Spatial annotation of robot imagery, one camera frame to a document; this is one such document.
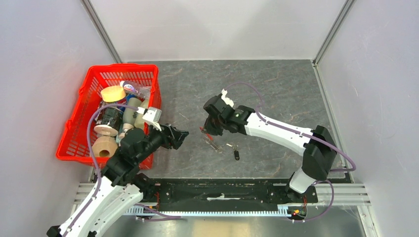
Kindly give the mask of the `grey red key holder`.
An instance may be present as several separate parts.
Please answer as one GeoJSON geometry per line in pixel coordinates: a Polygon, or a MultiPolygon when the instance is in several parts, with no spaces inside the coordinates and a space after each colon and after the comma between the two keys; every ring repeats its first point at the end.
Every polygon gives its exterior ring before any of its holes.
{"type": "Polygon", "coordinates": [[[214,141],[213,137],[211,135],[207,134],[204,131],[203,127],[200,126],[199,129],[201,131],[201,139],[206,144],[208,144],[213,150],[215,150],[217,153],[222,153],[223,148],[214,141]]]}

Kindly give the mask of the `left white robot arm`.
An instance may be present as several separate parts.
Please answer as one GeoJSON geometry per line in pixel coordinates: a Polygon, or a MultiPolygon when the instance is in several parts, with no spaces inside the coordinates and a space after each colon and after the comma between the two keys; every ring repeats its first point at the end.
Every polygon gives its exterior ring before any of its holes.
{"type": "Polygon", "coordinates": [[[177,150],[188,135],[170,125],[151,128],[148,134],[140,128],[128,130],[79,208],[60,226],[50,227],[46,235],[103,236],[128,209],[154,198],[155,183],[140,173],[140,163],[160,147],[177,150]]]}

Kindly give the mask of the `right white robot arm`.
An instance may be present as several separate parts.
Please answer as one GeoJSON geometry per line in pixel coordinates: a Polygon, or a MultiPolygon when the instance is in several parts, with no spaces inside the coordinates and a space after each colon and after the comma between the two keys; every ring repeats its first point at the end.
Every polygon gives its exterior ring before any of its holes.
{"type": "Polygon", "coordinates": [[[325,181],[336,158],[335,143],[323,126],[315,129],[292,126],[240,105],[234,108],[231,99],[219,94],[203,106],[208,117],[203,130],[211,136],[224,131],[263,138],[290,149],[302,157],[301,167],[295,171],[285,188],[286,198],[297,202],[316,181],[325,181]]]}

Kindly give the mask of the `black key fob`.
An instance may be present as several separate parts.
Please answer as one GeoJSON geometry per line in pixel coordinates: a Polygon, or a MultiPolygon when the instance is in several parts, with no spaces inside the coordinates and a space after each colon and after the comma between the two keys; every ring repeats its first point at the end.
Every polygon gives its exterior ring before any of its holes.
{"type": "Polygon", "coordinates": [[[240,160],[240,154],[238,150],[238,146],[230,143],[226,143],[227,146],[233,149],[234,159],[239,161],[240,160]]]}

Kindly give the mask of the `grey green bottle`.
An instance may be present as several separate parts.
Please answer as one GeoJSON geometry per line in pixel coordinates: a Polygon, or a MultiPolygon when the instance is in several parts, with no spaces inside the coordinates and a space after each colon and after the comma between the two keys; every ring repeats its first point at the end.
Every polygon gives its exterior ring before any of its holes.
{"type": "Polygon", "coordinates": [[[135,107],[135,109],[125,108],[123,114],[123,126],[122,131],[119,134],[118,138],[123,139],[128,130],[134,128],[134,122],[136,121],[137,116],[137,107],[141,106],[142,101],[136,97],[129,98],[127,105],[135,107]]]}

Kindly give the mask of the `clear plastic bottle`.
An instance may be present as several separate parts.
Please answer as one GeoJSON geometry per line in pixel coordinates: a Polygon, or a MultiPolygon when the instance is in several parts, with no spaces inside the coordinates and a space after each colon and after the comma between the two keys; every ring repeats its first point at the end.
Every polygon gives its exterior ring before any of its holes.
{"type": "Polygon", "coordinates": [[[149,99],[151,96],[151,86],[144,86],[139,83],[126,80],[121,81],[120,86],[126,93],[134,95],[138,98],[149,99]]]}

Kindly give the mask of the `yellow lid dark jar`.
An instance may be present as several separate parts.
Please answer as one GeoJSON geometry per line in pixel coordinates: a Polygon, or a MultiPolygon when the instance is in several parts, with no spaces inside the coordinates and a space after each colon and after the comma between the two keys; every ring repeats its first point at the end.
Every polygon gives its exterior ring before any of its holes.
{"type": "MultiPolygon", "coordinates": [[[[100,91],[101,107],[109,104],[125,104],[126,92],[120,85],[108,86],[100,91]]],[[[96,117],[94,131],[102,136],[115,137],[120,129],[125,108],[110,106],[100,111],[96,117]]]]}

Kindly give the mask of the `wooden spool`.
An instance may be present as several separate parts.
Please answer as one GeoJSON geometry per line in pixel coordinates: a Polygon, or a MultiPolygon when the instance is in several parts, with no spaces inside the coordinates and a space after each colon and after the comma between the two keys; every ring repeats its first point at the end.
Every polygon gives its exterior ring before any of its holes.
{"type": "Polygon", "coordinates": [[[92,152],[96,158],[112,157],[119,145],[115,138],[110,136],[101,136],[96,139],[92,145],[92,152]]]}

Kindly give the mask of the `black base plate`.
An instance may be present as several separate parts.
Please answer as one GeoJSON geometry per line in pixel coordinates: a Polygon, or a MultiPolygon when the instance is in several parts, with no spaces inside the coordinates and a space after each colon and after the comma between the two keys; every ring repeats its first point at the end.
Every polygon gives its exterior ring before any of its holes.
{"type": "Polygon", "coordinates": [[[287,194],[286,179],[155,178],[141,204],[158,211],[274,211],[278,205],[317,203],[314,187],[300,196],[287,194]]]}

